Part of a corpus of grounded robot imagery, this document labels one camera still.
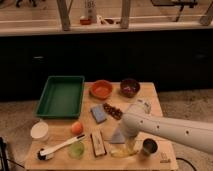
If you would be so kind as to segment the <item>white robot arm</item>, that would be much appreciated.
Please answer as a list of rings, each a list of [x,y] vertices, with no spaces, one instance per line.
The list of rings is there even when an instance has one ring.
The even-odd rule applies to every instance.
[[[119,124],[125,138],[135,138],[140,132],[213,154],[213,123],[155,116],[151,104],[137,99],[124,112]]]

